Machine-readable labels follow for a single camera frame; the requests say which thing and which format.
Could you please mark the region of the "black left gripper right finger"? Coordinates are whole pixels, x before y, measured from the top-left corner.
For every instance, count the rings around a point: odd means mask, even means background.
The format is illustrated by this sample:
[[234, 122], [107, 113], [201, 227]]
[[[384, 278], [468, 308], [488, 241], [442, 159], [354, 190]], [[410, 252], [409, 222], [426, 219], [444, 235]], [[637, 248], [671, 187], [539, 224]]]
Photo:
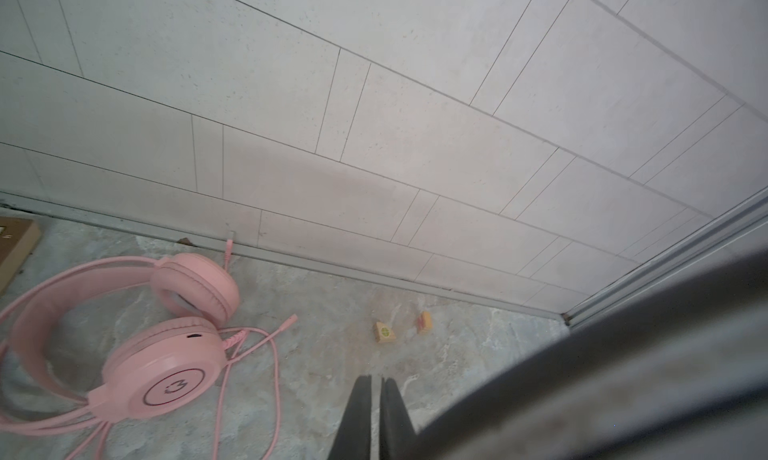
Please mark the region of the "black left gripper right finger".
[[379, 459], [399, 459], [416, 438], [396, 381], [384, 378], [379, 403]]

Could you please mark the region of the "pink headphones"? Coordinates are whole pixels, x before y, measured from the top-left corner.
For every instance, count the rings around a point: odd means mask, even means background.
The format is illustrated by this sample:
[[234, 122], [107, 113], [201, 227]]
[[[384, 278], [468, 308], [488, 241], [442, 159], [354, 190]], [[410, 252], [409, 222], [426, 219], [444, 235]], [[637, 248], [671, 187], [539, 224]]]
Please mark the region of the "pink headphones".
[[[140, 286], [150, 287], [173, 319], [132, 336], [114, 350], [102, 369], [102, 384], [86, 395], [60, 385], [44, 357], [58, 321], [83, 302]], [[1, 351], [13, 352], [40, 387], [79, 407], [45, 420], [2, 418], [2, 430], [56, 435], [152, 418], [190, 403], [244, 357], [234, 349], [249, 329], [226, 325], [239, 304], [239, 289], [227, 264], [196, 253], [162, 259], [104, 258], [47, 279], [2, 310], [3, 320], [15, 320]]]

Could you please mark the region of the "white black headphones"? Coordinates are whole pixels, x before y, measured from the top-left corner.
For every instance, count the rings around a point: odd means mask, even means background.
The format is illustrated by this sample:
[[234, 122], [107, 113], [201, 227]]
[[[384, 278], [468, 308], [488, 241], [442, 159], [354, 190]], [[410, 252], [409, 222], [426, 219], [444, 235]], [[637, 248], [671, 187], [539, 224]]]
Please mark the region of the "white black headphones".
[[410, 459], [763, 459], [767, 256], [617, 311], [429, 424]]

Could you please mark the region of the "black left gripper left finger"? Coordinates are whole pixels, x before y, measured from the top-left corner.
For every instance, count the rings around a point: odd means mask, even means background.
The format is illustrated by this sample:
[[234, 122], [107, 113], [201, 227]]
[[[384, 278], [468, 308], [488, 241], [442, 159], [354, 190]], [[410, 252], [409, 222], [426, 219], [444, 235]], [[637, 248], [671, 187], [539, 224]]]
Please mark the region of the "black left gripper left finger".
[[359, 376], [347, 401], [328, 460], [368, 460], [371, 454], [372, 377]]

